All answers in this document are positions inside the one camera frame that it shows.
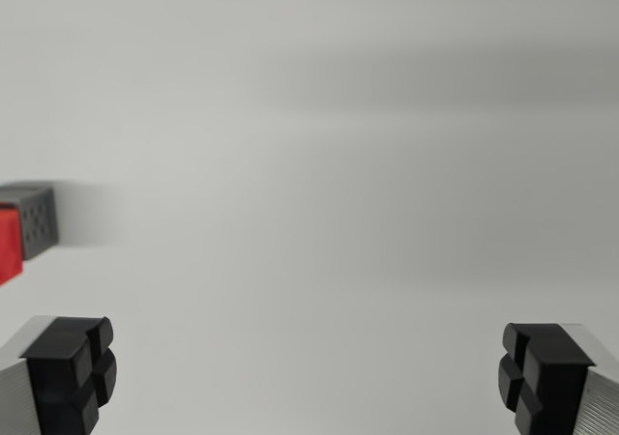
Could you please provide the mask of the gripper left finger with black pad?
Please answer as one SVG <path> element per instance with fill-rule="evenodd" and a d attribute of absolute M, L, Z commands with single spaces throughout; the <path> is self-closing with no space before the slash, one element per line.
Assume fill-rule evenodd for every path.
<path fill-rule="evenodd" d="M 1 432 L 93 432 L 117 361 L 106 317 L 34 316 L 1 346 Z"/>

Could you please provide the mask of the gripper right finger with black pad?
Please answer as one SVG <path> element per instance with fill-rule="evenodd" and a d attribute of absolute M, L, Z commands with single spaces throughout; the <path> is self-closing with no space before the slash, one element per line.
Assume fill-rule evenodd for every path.
<path fill-rule="evenodd" d="M 616 434 L 618 359 L 579 324 L 506 325 L 498 389 L 525 435 Z"/>

